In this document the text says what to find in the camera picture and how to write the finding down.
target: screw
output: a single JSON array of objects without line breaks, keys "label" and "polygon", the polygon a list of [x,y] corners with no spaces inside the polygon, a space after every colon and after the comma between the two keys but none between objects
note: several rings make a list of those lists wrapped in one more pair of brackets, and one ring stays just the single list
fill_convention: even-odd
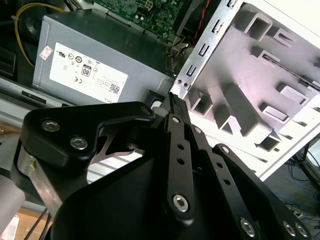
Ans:
[{"label": "screw", "polygon": [[30,156],[30,167],[31,167],[31,169],[33,171],[35,171],[36,170],[36,166],[37,166],[36,159],[33,156]]},{"label": "screw", "polygon": [[230,151],[228,148],[226,148],[225,146],[222,147],[222,150],[226,153],[226,154],[229,154]]},{"label": "screw", "polygon": [[180,120],[176,118],[175,116],[172,117],[172,120],[175,121],[177,124],[180,123]]},{"label": "screw", "polygon": [[295,230],[292,228],[292,226],[290,226],[287,222],[283,221],[283,226],[284,229],[292,236],[295,237],[296,236],[296,232]]},{"label": "screw", "polygon": [[198,134],[201,134],[202,131],[200,128],[198,128],[197,126],[194,127],[194,130],[198,133]]},{"label": "screw", "polygon": [[308,236],[306,230],[302,226],[300,226],[299,223],[296,222],[295,226],[298,229],[299,233],[301,233],[302,236],[304,236],[304,237]]},{"label": "screw", "polygon": [[251,225],[251,223],[247,219],[242,217],[240,219],[240,224],[243,231],[245,231],[245,233],[248,234],[249,237],[253,238],[256,235],[254,227]]},{"label": "screw", "polygon": [[188,211],[189,205],[187,200],[179,194],[173,196],[173,204],[180,212],[185,213]]},{"label": "screw", "polygon": [[53,120],[45,120],[42,123],[42,128],[48,132],[56,132],[59,131],[60,125],[56,121]]},{"label": "screw", "polygon": [[81,136],[74,136],[73,138],[71,138],[70,144],[77,150],[84,150],[88,146],[87,141]]}]

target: rectangular slot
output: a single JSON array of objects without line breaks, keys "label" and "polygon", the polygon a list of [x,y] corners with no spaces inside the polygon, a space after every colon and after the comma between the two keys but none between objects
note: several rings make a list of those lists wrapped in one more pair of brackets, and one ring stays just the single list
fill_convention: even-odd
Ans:
[{"label": "rectangular slot", "polygon": [[299,124],[299,125],[302,126],[302,127],[308,126],[308,124],[306,124],[306,123],[303,122],[303,121],[296,121],[296,123]]},{"label": "rectangular slot", "polygon": [[207,45],[207,44],[204,43],[204,44],[202,45],[200,51],[198,52],[198,55],[200,55],[201,57],[203,57],[203,56],[206,54],[206,52],[208,51],[208,49],[209,49],[209,45]]},{"label": "rectangular slot", "polygon": [[263,114],[282,124],[285,124],[290,119],[290,117],[287,114],[275,109],[272,106],[267,105],[266,103],[261,105],[260,110]]},{"label": "rectangular slot", "polygon": [[235,5],[237,4],[238,0],[230,0],[228,3],[227,3],[227,7],[229,9],[234,9]]},{"label": "rectangular slot", "polygon": [[290,136],[290,135],[283,135],[286,139],[288,139],[288,140],[292,140],[292,139],[294,139],[292,136]]},{"label": "rectangular slot", "polygon": [[273,150],[278,143],[280,143],[281,139],[276,133],[276,131],[273,129],[269,136],[267,136],[260,144],[256,145],[258,148],[261,148],[263,150],[266,150],[267,152],[270,152]]},{"label": "rectangular slot", "polygon": [[272,20],[261,13],[244,11],[235,23],[236,28],[259,42],[272,27]]},{"label": "rectangular slot", "polygon": [[290,42],[292,43],[293,40],[291,40],[290,38],[288,38],[287,36],[283,35],[281,32],[279,32],[278,34],[279,38],[281,38],[282,40],[286,41],[286,42]]},{"label": "rectangular slot", "polygon": [[276,56],[272,55],[270,52],[262,49],[261,47],[254,46],[251,49],[251,55],[255,56],[260,62],[265,65],[268,65],[272,68],[276,66],[276,63],[280,62],[280,59]]},{"label": "rectangular slot", "polygon": [[189,77],[191,77],[193,74],[194,74],[194,72],[195,72],[195,70],[197,69],[197,67],[195,66],[193,66],[192,64],[190,65],[190,67],[189,67],[189,69],[188,69],[188,71],[186,72],[186,74],[189,76]]},{"label": "rectangular slot", "polygon": [[224,22],[221,22],[220,19],[218,19],[215,23],[215,25],[212,28],[212,32],[217,35],[219,33],[219,31],[221,30],[222,26],[223,26]]},{"label": "rectangular slot", "polygon": [[42,99],[42,98],[40,98],[40,97],[38,97],[38,96],[35,96],[35,95],[33,95],[33,94],[30,94],[30,93],[28,93],[28,92],[26,92],[26,91],[21,91],[21,95],[22,95],[22,96],[25,96],[25,97],[27,97],[27,98],[29,98],[29,99],[32,99],[32,100],[34,100],[34,101],[37,101],[37,102],[39,102],[39,103],[42,103],[42,104],[46,104],[46,103],[47,103],[46,100],[44,100],[44,99]]},{"label": "rectangular slot", "polygon": [[287,98],[295,101],[296,103],[300,104],[300,105],[304,105],[307,100],[309,99],[308,97],[306,97],[305,95],[303,95],[301,92],[298,92],[297,90],[293,89],[292,87],[281,83],[277,90],[284,96],[286,96]]},{"label": "rectangular slot", "polygon": [[207,115],[214,106],[209,95],[203,94],[196,89],[189,93],[189,101],[191,111],[203,116]]},{"label": "rectangular slot", "polygon": [[270,152],[279,142],[271,137],[266,137],[258,147]]},{"label": "rectangular slot", "polygon": [[296,42],[296,38],[294,36],[292,36],[289,32],[279,27],[271,27],[267,34],[274,40],[276,40],[278,43],[288,48],[291,48],[293,44]]}]

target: black cable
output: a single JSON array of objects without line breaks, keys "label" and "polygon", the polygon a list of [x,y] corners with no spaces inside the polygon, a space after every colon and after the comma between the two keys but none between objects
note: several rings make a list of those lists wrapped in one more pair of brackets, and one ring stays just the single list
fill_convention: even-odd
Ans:
[{"label": "black cable", "polygon": [[290,175],[293,179],[295,179],[295,180],[297,180],[297,181],[301,181],[301,182],[309,181],[309,179],[298,179],[298,178],[295,178],[295,177],[293,176],[292,172],[290,171],[290,165],[288,165],[288,171],[289,171],[289,175]]},{"label": "black cable", "polygon": [[70,11],[75,10],[75,8],[68,2],[68,0],[63,0],[63,2]]},{"label": "black cable", "polygon": [[309,151],[310,142],[308,142],[304,147],[304,152],[302,156],[302,161],[305,161],[307,159],[307,153]]},{"label": "black cable", "polygon": [[41,215],[39,216],[39,218],[35,221],[35,223],[33,224],[33,226],[30,228],[30,231],[27,233],[27,235],[25,236],[24,240],[28,240],[31,236],[31,234],[34,232],[34,230],[36,229],[36,227],[38,226],[38,224],[40,223],[41,219],[44,217],[44,215],[47,212],[47,208],[41,213]]},{"label": "black cable", "polygon": [[45,240],[50,221],[51,221],[51,215],[49,213],[48,217],[47,217],[47,219],[45,221],[44,229],[43,229],[43,231],[42,231],[42,233],[41,233],[41,235],[39,237],[39,240]]},{"label": "black cable", "polygon": [[320,165],[319,165],[319,162],[317,161],[317,159],[312,155],[312,153],[310,151],[308,151],[308,153],[311,155],[311,157],[315,160],[316,164],[320,168]]}]

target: black plastic part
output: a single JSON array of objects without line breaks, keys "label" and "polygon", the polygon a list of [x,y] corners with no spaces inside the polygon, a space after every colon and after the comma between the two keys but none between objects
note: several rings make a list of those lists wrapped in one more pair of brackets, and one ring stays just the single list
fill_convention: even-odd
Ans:
[{"label": "black plastic part", "polygon": [[[312,236],[306,226],[296,218],[292,212],[284,207],[280,199],[249,169],[243,161],[224,144],[217,144],[212,151],[223,157],[231,175],[239,189],[241,196],[252,217],[259,223],[267,239],[273,240],[311,240]],[[284,228],[288,223],[295,231],[291,236]],[[307,237],[300,234],[296,227],[298,223],[307,233]]]},{"label": "black plastic part", "polygon": [[[224,159],[211,151],[206,135],[198,133],[194,125],[187,127],[188,139],[191,144],[192,159],[197,161],[203,173],[208,176],[212,186],[215,186],[217,195],[223,199],[224,214],[228,217],[228,231],[235,239],[265,239],[253,221],[241,194],[229,172]],[[246,219],[255,231],[254,236],[246,234],[241,226],[241,218]]]},{"label": "black plastic part", "polygon": [[[20,139],[31,156],[57,170],[77,175],[88,168],[95,156],[101,128],[124,123],[127,127],[149,124],[154,119],[152,110],[141,102],[40,109],[25,116]],[[45,120],[54,120],[60,129],[44,130]],[[86,149],[71,146],[70,139],[75,136],[87,141]]]},{"label": "black plastic part", "polygon": [[[60,196],[52,240],[311,239],[307,228],[230,149],[226,154],[223,144],[210,147],[205,134],[190,124],[185,101],[169,93],[161,107],[169,112],[165,117],[138,102],[42,109],[26,116],[12,168],[21,175],[17,159],[24,147]],[[48,119],[60,129],[45,131],[42,123]],[[86,169],[100,134],[107,136],[104,151],[109,156],[135,148],[144,155],[87,185]],[[73,136],[85,138],[87,148],[72,148]],[[187,211],[174,204],[176,194],[186,198]],[[254,235],[245,231],[242,218]]]},{"label": "black plastic part", "polygon": [[140,158],[74,193],[55,216],[51,240],[238,239],[216,189],[193,173],[195,215],[188,227],[171,225],[162,209],[160,158]]},{"label": "black plastic part", "polygon": [[155,92],[155,91],[149,90],[148,96],[146,97],[146,100],[144,101],[144,103],[145,103],[149,108],[151,108],[152,104],[153,104],[155,101],[163,102],[164,99],[165,99],[164,96],[160,95],[159,93],[157,93],[157,92]]},{"label": "black plastic part", "polygon": [[[185,140],[185,125],[175,114],[168,114],[164,121],[163,161],[167,161],[165,211],[180,223],[189,226],[194,221],[195,197],[193,188],[190,143]],[[179,194],[187,199],[187,212],[178,211],[173,204],[174,195]]]}]

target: blue cable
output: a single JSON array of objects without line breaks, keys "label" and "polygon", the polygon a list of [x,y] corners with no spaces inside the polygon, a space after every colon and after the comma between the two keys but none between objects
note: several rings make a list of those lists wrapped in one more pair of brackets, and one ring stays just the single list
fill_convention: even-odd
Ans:
[{"label": "blue cable", "polygon": [[303,204],[302,202],[292,201],[292,200],[288,199],[285,195],[282,195],[280,193],[275,193],[275,195],[284,198],[285,200],[287,200],[288,202],[290,202],[294,205],[297,205],[300,209],[302,209],[304,212],[306,212],[306,205]]},{"label": "blue cable", "polygon": [[318,204],[320,204],[320,201],[318,201],[317,199],[314,198],[313,193],[310,192],[309,190],[307,190],[304,186],[302,186],[296,179],[295,179],[295,170],[294,167],[291,166],[291,170],[292,170],[292,176],[293,176],[293,180],[295,182],[295,184],[297,184],[309,197],[311,197],[313,200],[315,200]]}]

